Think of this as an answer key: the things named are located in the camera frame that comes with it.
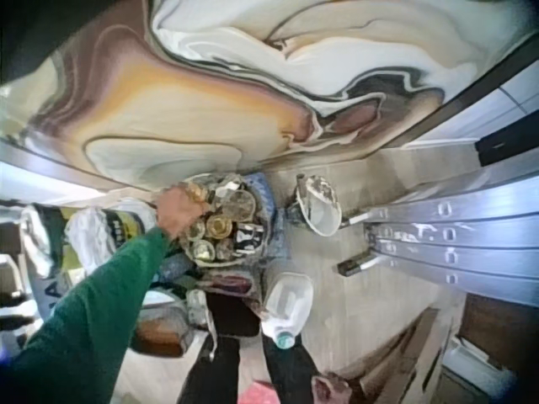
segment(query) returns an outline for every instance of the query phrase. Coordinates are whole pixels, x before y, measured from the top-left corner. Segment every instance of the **white plastic jug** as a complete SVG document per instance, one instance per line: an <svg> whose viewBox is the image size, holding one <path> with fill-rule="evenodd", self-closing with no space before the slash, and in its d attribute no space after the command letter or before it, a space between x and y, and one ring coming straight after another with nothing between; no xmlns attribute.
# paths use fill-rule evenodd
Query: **white plastic jug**
<svg viewBox="0 0 539 404"><path fill-rule="evenodd" d="M281 349L294 346L312 308L314 288L311 279L303 274L278 274L268 289L262 320L262 332Z"/></svg>

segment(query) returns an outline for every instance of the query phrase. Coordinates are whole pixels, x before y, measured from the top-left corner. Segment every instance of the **kitchen floor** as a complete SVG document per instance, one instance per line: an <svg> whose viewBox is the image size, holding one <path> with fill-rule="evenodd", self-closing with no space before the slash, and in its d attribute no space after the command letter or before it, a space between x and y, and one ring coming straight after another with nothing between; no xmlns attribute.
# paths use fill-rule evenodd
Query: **kitchen floor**
<svg viewBox="0 0 539 404"><path fill-rule="evenodd" d="M343 212L384 204L419 183L441 180L479 168L473 144L425 149L385 149L363 159L327 166L268 171L277 203L295 187L296 174L319 174L336 188ZM318 369L354 375L361 359L399 334L439 295L441 287L375 266L344 278L334 272L340 261L366 250L363 226L323 238L292 226L286 228L291 259L270 271L309 275L315 286L303 342ZM196 357L191 347L182 359L155 359L128 351L116 392L142 404L175 403ZM253 380L269 381L260 338L242 341L239 391Z"/></svg>

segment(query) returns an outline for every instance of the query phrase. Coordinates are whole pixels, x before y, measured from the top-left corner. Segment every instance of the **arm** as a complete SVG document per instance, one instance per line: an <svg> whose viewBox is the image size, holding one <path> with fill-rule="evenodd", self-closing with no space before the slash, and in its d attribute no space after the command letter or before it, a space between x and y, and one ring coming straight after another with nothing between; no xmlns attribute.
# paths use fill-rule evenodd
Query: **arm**
<svg viewBox="0 0 539 404"><path fill-rule="evenodd" d="M17 388L8 389L23 392L31 402L108 403L168 239L204 210L182 189L163 194L157 202L159 227L126 243L56 305L9 365L7 374Z"/></svg>

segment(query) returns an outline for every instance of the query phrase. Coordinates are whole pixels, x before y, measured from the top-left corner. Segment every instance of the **green sleeve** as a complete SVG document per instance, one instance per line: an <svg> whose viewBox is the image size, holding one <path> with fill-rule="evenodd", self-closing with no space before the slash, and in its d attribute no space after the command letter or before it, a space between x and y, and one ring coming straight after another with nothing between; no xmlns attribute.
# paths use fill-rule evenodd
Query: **green sleeve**
<svg viewBox="0 0 539 404"><path fill-rule="evenodd" d="M142 300L167 248L158 228L126 243L56 305L9 365L11 378L37 402L109 403Z"/></svg>

